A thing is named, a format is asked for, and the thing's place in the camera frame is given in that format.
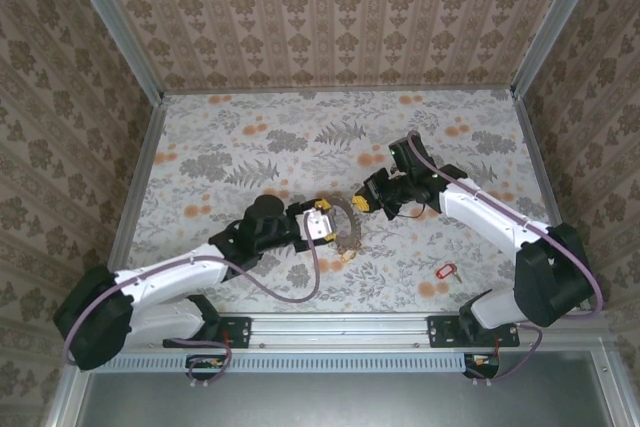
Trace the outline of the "toothed metal keyring disc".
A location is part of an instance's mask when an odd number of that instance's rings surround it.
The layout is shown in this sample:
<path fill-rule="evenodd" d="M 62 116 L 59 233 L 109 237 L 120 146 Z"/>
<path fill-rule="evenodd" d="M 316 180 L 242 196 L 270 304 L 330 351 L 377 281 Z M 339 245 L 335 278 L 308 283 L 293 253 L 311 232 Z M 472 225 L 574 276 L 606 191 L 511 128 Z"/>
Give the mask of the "toothed metal keyring disc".
<path fill-rule="evenodd" d="M 337 252 L 357 252 L 361 245 L 362 231 L 355 207 L 349 200 L 340 196 L 330 196 L 327 201 L 330 204 L 329 217 L 335 227 L 334 243 Z"/>

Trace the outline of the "floral table cover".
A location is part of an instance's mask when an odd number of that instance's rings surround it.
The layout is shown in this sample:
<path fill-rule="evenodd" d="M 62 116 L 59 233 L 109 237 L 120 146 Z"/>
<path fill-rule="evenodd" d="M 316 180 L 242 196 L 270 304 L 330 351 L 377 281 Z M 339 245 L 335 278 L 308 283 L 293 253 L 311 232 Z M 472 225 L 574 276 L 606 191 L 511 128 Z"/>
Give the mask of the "floral table cover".
<path fill-rule="evenodd" d="M 516 211 L 547 220 L 507 90 L 190 95 L 166 105 L 130 269 L 201 245 L 262 194 L 285 204 L 350 199 L 369 175 L 392 167 L 389 145 L 411 130 L 438 165 L 461 168 Z M 507 256 L 416 203 L 395 220 L 377 212 L 360 221 L 360 249 L 346 264 L 334 246 L 264 255 L 251 275 L 287 302 L 246 278 L 206 295 L 222 312 L 433 312 L 513 283 Z M 436 277 L 447 263 L 461 282 Z"/>

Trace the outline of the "grey metal panel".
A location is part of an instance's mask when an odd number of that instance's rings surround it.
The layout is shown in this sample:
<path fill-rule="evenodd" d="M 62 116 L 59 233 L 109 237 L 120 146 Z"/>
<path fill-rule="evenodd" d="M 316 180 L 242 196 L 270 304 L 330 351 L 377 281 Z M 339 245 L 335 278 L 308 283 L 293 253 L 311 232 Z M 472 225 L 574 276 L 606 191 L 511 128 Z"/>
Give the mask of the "grey metal panel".
<path fill-rule="evenodd" d="M 208 387 L 180 374 L 98 376 L 78 427 L 612 427 L 591 376 L 539 371 L 474 385 L 438 374 L 229 374 Z"/>

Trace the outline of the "black wiring connector box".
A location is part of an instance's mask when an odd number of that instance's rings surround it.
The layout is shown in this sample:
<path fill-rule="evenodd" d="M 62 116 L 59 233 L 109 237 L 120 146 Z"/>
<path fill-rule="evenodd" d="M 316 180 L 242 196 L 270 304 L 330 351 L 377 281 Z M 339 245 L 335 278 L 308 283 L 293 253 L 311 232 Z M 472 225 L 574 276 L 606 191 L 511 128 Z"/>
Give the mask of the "black wiring connector box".
<path fill-rule="evenodd" d="M 493 379 L 498 375 L 500 360 L 495 354 L 465 354 L 463 375 L 470 379 Z"/>

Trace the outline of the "aluminium mounting rail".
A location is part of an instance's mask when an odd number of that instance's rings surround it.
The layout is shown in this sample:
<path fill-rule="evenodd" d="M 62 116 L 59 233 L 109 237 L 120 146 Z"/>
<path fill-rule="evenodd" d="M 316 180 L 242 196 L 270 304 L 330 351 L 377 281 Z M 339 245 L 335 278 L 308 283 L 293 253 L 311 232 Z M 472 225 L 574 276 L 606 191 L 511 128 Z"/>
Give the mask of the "aluminium mounting rail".
<path fill-rule="evenodd" d="M 121 353 L 153 351 L 164 348 L 165 339 L 178 334 L 193 334 L 195 314 L 174 312 L 168 305 L 160 306 L 147 320 L 134 323 Z M 429 344 L 427 318 L 443 313 L 231 313 L 221 317 L 250 317 L 251 338 L 246 349 L 274 351 L 406 351 L 436 349 L 436 351 L 489 353 L 490 348 L 432 348 Z M 560 319 L 551 327 L 541 328 L 543 336 L 538 349 L 549 351 L 587 351 L 600 347 L 615 347 L 603 318 L 587 320 Z M 518 347 L 499 347 L 499 351 L 526 352 L 533 347 L 537 331 L 516 326 Z"/>

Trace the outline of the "thin aluminium table rail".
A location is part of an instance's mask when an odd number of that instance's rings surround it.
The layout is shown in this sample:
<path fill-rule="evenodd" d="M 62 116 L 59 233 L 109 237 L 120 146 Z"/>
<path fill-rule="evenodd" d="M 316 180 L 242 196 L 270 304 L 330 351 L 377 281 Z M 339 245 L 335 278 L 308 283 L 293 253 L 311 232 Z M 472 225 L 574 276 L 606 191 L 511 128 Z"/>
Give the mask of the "thin aluminium table rail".
<path fill-rule="evenodd" d="M 181 95 L 214 95 L 214 94 L 280 94 L 280 93 L 300 93 L 300 92 L 422 92 L 422 91 L 484 91 L 484 90 L 507 90 L 512 91 L 512 86 L 508 84 L 487 84 L 487 85 L 381 85 L 381 86 L 311 86 L 311 87 L 266 87 L 266 88 L 225 88 L 225 89 L 200 89 L 200 90 L 165 90 L 163 97 Z"/>

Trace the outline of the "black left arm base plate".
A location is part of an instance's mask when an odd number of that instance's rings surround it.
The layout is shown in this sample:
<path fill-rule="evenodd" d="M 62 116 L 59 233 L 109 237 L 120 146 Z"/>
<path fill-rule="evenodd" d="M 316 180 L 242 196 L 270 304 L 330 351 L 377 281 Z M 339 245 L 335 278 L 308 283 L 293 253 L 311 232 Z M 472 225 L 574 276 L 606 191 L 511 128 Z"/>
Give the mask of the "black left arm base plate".
<path fill-rule="evenodd" d="M 251 338 L 250 317 L 223 316 L 209 320 L 195 333 L 186 338 L 165 339 L 164 348 L 205 348 L 224 344 L 232 349 L 246 349 Z"/>

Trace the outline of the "aluminium table side rail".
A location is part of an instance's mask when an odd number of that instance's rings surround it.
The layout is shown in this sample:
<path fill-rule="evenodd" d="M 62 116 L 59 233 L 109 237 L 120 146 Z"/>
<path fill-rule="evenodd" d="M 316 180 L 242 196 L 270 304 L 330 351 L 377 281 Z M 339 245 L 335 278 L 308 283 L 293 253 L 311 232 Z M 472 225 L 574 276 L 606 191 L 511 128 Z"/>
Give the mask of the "aluminium table side rail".
<path fill-rule="evenodd" d="M 552 226 L 557 226 L 562 223 L 563 219 L 553 193 L 534 129 L 529 119 L 524 100 L 521 97 L 516 97 L 514 99 L 514 109 L 531 159 L 536 181 L 541 193 L 542 202 L 546 210 L 548 223 Z"/>
<path fill-rule="evenodd" d="M 143 139 L 126 203 L 107 262 L 107 268 L 110 271 L 119 270 L 127 266 L 165 117 L 166 108 L 163 105 L 163 99 L 160 99 L 160 102 L 153 107 L 151 112 L 148 128 Z"/>

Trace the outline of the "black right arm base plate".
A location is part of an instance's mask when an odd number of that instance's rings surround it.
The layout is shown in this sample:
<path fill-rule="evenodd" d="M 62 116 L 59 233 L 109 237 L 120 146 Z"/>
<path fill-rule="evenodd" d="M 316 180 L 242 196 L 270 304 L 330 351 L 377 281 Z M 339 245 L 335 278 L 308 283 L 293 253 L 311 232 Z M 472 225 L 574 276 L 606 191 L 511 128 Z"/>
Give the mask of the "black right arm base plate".
<path fill-rule="evenodd" d="M 520 345 L 515 324 L 487 329 L 473 318 L 460 315 L 438 315 L 427 318 L 427 328 L 429 344 L 432 348 L 490 348 Z"/>

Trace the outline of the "aluminium frame post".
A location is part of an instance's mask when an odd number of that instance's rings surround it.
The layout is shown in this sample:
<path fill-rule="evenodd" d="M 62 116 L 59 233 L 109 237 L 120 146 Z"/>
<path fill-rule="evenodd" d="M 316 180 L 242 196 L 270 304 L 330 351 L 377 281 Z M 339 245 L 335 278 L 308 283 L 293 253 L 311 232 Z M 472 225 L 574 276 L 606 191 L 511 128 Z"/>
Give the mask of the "aluminium frame post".
<path fill-rule="evenodd" d="M 512 82 L 515 99 L 523 97 L 548 57 L 579 0 L 553 0 Z"/>
<path fill-rule="evenodd" d="M 161 104 L 164 89 L 143 51 L 142 43 L 127 22 L 116 0 L 90 0 L 123 55 L 140 87 L 153 106 Z"/>

